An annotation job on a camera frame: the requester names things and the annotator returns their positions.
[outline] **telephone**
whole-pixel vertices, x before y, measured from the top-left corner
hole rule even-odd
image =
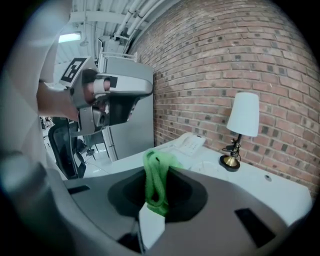
[[[205,141],[206,139],[199,135],[186,132],[177,138],[173,145],[178,151],[191,157],[199,148],[201,148]]]

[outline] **green towel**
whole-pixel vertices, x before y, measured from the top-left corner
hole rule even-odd
[[[147,207],[161,215],[165,216],[169,211],[169,205],[166,195],[167,173],[169,166],[182,168],[182,164],[177,158],[168,152],[161,152],[151,149],[143,156],[143,165],[145,170],[145,201]]]

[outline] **ceiling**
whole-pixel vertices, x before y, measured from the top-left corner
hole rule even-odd
[[[128,27],[132,24],[139,11],[148,1],[149,0],[141,0],[137,7],[137,11],[129,19],[124,29],[124,35],[126,35]],[[131,42],[133,42],[135,38],[139,36],[141,31],[147,28],[157,17],[159,17],[178,1],[179,0],[165,0],[162,4],[160,4],[141,24],[141,27],[134,35]],[[54,63],[54,84],[58,83],[62,72],[64,72],[74,57],[92,56],[96,60],[99,57],[101,48],[100,40],[103,41],[104,51],[110,51],[110,49],[112,49],[113,52],[124,53],[124,48],[127,41],[119,38],[118,44],[115,44],[113,36],[120,24],[123,22],[133,2],[134,0],[72,1],[70,20],[61,31],[61,35],[78,32],[81,33],[81,40],[62,42],[58,44],[58,50]],[[88,45],[80,46],[80,42],[82,42],[85,37],[87,38]]]

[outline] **white table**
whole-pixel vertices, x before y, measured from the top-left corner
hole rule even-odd
[[[156,149],[173,153],[185,169],[189,169],[202,161],[211,162],[216,170],[203,173],[212,177],[217,177],[215,172],[223,172],[224,179],[232,182],[247,192],[251,193],[261,202],[273,209],[287,225],[291,225],[296,220],[303,217],[312,207],[312,200],[306,186],[282,178],[275,174],[261,170],[250,164],[241,163],[241,167],[236,172],[228,172],[219,165],[221,153],[201,147],[192,157],[186,156],[171,147],[173,141],[156,147]],[[106,166],[106,171],[110,174],[128,171],[143,166],[144,152],[126,157],[112,162]]]

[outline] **office chair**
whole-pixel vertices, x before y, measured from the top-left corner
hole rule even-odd
[[[70,132],[79,128],[77,122],[70,122],[68,119],[61,120],[52,126],[48,132],[49,141],[56,160],[56,165],[68,180],[83,178],[86,171],[86,164],[82,155],[77,151],[77,137],[71,137]]]

